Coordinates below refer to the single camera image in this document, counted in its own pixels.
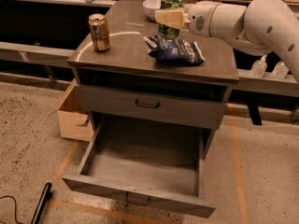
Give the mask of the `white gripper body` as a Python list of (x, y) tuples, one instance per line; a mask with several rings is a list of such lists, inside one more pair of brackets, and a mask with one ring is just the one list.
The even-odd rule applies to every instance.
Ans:
[(211, 1), (197, 2), (188, 10), (190, 23), (187, 25), (189, 31), (194, 35), (210, 37), (210, 23), (214, 10), (219, 4)]

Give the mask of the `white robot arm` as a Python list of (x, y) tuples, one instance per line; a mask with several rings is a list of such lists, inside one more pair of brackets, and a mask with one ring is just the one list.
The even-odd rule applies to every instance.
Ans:
[(160, 9), (155, 19), (171, 28), (186, 27), (194, 35), (221, 39), (250, 55), (274, 52), (299, 82), (299, 20), (282, 0), (252, 0), (247, 6), (201, 1)]

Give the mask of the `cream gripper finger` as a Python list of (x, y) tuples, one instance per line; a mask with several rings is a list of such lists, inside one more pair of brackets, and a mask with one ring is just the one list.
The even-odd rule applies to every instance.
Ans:
[(186, 23), (190, 23), (188, 14), (183, 9), (160, 9), (155, 12), (155, 20), (171, 28), (181, 29)]

